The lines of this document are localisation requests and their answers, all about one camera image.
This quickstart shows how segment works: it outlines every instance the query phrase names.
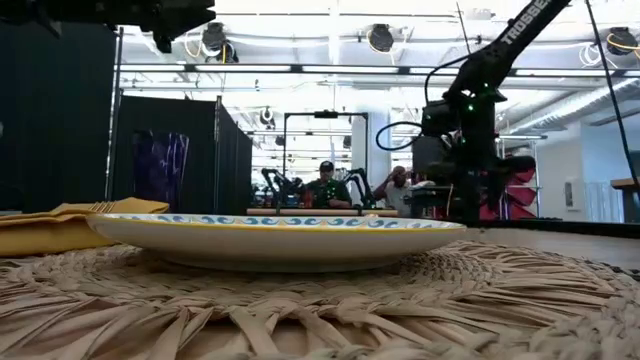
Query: white plate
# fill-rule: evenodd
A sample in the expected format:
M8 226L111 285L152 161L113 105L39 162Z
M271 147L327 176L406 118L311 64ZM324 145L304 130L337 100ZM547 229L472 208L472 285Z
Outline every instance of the white plate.
M379 267L460 240L464 225L372 217L99 214L91 228L169 261L223 270L328 272Z

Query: white wall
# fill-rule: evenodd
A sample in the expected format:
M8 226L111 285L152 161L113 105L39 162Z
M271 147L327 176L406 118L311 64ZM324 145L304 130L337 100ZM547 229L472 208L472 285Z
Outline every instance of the white wall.
M624 119L631 151L640 150L640 115ZM540 216L572 221L615 222L621 218L620 193L611 180L630 177L617 123L593 127L574 123L538 143ZM564 182L575 178L579 211L565 206Z
M369 133L365 133L365 121L353 120L352 122L352 167L366 167L367 180L373 191L389 175L391 171L391 152L380 149L376 145L378 130L389 124L390 114L387 91L361 91L353 101L359 104L356 111L369 114ZM383 146L390 146L391 131L386 131L380 136ZM364 144L368 145L368 163L365 164ZM355 186L351 188L351 197L354 203L360 203L360 196Z
M538 173L540 178L540 216L555 217L567 221L585 221L582 144L580 136L561 141L541 142L538 145ZM576 179L573 191L575 207L565 206L564 183Z

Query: blue patterned plate rim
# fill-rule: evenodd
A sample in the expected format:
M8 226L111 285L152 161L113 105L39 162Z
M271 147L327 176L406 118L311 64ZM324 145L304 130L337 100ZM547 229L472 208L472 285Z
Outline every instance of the blue patterned plate rim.
M268 217L188 214L95 214L90 218L115 222L146 223L219 229L260 231L358 231L413 232L464 230L466 226L427 219L372 217Z

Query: person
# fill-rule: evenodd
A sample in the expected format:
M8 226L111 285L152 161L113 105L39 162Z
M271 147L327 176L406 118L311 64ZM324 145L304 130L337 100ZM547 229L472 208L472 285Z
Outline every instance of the person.
M351 196L345 184L333 179L334 166L331 161L320 164L320 178L306 185L312 194L314 208L350 209Z
M409 186L406 169L396 166L387 179L374 190L373 197L376 201L384 199L387 207L398 211L398 216L410 217L411 207L404 203L404 197L409 195Z

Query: round woven placemat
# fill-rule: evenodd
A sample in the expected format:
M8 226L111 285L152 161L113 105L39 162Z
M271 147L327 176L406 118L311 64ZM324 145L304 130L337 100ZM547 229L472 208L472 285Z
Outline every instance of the round woven placemat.
M636 359L606 266L459 242L372 271L230 273L128 246L0 261L1 359Z

